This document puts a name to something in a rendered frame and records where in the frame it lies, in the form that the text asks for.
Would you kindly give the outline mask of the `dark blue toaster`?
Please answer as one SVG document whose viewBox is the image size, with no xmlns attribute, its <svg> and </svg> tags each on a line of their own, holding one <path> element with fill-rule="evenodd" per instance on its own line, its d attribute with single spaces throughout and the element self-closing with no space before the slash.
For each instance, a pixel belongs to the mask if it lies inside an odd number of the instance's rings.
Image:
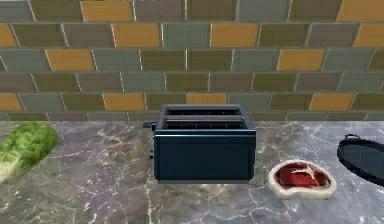
<svg viewBox="0 0 384 224">
<path fill-rule="evenodd" d="M 256 129 L 241 104 L 164 104 L 152 130 L 158 182 L 249 182 Z"/>
</svg>

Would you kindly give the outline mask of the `raw red steak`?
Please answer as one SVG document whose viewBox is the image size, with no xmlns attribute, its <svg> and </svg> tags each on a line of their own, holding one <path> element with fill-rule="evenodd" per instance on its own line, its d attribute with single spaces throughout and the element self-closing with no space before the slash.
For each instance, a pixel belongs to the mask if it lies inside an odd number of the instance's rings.
<svg viewBox="0 0 384 224">
<path fill-rule="evenodd" d="M 268 174 L 268 188 L 280 199 L 300 197 L 325 200 L 337 189 L 334 177 L 324 168 L 306 160 L 287 160 L 279 163 Z"/>
</svg>

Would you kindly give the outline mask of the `green lettuce head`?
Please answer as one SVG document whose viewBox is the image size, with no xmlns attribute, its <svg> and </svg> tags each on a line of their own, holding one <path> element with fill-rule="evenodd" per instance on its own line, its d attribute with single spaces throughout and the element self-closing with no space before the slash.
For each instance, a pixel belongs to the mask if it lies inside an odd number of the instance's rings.
<svg viewBox="0 0 384 224">
<path fill-rule="evenodd" d="M 36 166 L 51 153 L 57 142 L 57 132 L 45 122 L 19 125 L 0 146 L 0 183 Z"/>
</svg>

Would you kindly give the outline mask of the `black frying pan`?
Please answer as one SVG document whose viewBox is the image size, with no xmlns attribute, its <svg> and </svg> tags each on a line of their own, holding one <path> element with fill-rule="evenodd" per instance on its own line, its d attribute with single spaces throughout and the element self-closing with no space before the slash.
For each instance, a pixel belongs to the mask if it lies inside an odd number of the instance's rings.
<svg viewBox="0 0 384 224">
<path fill-rule="evenodd" d="M 347 134 L 338 144 L 338 160 L 352 173 L 384 187 L 384 144 Z"/>
</svg>

